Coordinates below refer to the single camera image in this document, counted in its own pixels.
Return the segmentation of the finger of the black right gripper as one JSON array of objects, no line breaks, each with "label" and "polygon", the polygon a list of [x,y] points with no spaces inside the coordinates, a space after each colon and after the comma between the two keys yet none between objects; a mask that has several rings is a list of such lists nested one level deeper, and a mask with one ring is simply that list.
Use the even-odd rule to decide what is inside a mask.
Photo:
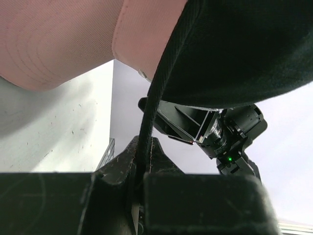
[{"label": "finger of the black right gripper", "polygon": [[193,144],[199,139],[200,130],[209,115],[208,110],[161,101],[153,127],[169,138]]}]

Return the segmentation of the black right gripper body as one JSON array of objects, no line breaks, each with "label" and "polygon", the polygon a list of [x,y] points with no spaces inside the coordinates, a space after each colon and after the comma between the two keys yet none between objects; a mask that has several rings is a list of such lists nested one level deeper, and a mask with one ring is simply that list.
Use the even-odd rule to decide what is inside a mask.
[{"label": "black right gripper body", "polygon": [[195,142],[209,158],[238,159],[247,142],[247,110],[210,111]]}]

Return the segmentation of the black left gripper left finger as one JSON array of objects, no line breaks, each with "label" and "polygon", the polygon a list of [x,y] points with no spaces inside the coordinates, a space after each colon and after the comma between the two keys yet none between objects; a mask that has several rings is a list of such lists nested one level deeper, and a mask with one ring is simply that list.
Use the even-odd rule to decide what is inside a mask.
[{"label": "black left gripper left finger", "polygon": [[137,234],[137,141],[93,173],[2,173],[1,234]]}]

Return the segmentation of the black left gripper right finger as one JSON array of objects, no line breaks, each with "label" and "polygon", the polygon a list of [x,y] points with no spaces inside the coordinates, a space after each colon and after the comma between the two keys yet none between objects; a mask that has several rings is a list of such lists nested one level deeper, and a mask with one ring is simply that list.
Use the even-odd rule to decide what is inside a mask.
[{"label": "black left gripper right finger", "polygon": [[253,176],[157,171],[144,176],[149,235],[278,235],[269,196]]}]

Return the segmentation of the pink cap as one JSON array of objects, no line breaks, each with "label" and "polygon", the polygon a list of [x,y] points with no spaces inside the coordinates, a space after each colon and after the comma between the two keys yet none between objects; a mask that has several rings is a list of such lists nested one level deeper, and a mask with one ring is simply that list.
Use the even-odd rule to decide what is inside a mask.
[{"label": "pink cap", "polygon": [[116,59],[152,80],[184,0],[3,0],[0,75],[47,91]]}]

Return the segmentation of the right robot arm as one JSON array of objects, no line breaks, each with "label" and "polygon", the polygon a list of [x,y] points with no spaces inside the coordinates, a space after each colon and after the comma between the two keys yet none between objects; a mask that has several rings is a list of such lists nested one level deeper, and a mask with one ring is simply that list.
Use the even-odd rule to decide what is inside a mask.
[{"label": "right robot arm", "polygon": [[255,104],[206,109],[160,101],[151,126],[173,140],[197,145],[215,161],[221,179],[262,180],[259,167],[246,153],[268,127]]}]

